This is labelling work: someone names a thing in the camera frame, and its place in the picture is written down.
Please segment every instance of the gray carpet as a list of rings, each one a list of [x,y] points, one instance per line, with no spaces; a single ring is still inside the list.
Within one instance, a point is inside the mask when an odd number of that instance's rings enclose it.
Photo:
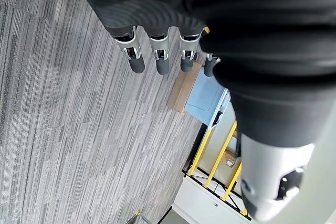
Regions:
[[[179,70],[131,71],[85,0],[0,0],[0,223],[156,223],[200,122],[165,105]]]

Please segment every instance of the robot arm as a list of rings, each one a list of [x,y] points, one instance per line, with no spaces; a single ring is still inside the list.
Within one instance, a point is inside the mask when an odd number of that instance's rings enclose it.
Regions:
[[[144,65],[133,26],[148,32],[157,61],[167,59],[168,45],[152,31],[177,26],[186,69],[195,51],[189,46],[210,28],[200,46],[220,58],[213,73],[231,93],[244,203],[260,221],[281,211],[299,192],[336,94],[336,0],[87,1],[137,72]]]

